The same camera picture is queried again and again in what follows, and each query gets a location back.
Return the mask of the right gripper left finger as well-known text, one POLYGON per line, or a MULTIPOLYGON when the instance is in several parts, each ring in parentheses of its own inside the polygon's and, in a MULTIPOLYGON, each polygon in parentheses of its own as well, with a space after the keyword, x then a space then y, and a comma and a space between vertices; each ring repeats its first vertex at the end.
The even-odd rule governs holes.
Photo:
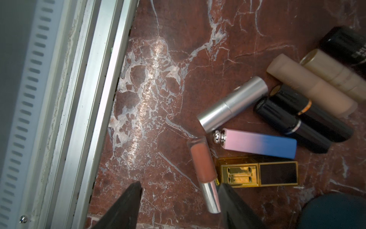
POLYGON ((136 229, 142 193, 141 182, 132 183, 93 229, 136 229))

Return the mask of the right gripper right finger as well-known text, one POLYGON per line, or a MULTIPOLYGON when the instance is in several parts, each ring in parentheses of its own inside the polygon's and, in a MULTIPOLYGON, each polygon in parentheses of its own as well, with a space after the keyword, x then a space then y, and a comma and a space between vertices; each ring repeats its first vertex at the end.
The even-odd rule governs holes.
POLYGON ((266 228, 262 220, 230 185, 222 183, 219 186, 218 196, 225 229, 266 228))

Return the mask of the clear red lip gloss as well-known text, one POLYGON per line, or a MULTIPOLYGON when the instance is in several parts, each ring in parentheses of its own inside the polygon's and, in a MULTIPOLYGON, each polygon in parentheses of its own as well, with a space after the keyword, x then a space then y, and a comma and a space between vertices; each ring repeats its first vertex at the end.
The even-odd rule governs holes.
POLYGON ((216 185, 217 171, 206 137, 193 138, 187 142, 187 145, 207 210, 211 214, 218 214, 221 212, 221 207, 216 185))

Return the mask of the teal plastic storage box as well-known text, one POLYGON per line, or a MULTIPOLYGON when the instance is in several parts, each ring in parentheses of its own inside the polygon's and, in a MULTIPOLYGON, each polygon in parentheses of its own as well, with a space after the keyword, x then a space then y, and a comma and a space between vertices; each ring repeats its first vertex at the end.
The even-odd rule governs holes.
POLYGON ((329 193, 309 201, 297 222, 298 229, 364 229, 366 200, 362 197, 329 193))

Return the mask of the silver lipstick tube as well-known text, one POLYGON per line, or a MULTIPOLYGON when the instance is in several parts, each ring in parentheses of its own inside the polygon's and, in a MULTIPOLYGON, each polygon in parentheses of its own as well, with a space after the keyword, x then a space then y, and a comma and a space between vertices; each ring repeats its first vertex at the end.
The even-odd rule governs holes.
POLYGON ((215 131, 268 93, 265 81, 254 76, 225 98, 200 113, 197 118, 206 133, 215 131))

